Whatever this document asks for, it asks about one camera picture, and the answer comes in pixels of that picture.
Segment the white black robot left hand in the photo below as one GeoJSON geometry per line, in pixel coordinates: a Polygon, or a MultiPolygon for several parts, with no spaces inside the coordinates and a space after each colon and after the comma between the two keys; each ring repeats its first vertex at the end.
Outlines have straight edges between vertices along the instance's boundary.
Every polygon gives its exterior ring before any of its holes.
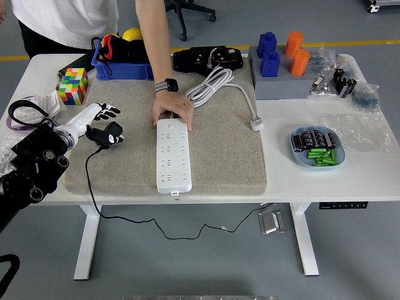
{"type": "Polygon", "coordinates": [[[54,131],[64,139],[69,151],[76,146],[79,137],[86,133],[87,125],[91,125],[94,120],[115,118],[120,112],[110,104],[95,102],[75,115],[67,124],[57,126],[54,131]]]}

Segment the person's left hand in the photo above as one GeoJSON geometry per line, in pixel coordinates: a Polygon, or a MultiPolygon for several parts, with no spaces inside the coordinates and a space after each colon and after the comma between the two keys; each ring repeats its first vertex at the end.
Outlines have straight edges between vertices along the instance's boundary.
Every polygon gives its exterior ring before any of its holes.
{"type": "Polygon", "coordinates": [[[188,131],[193,130],[194,104],[186,96],[166,89],[156,92],[151,114],[153,126],[167,111],[177,114],[187,124],[188,131]]]}

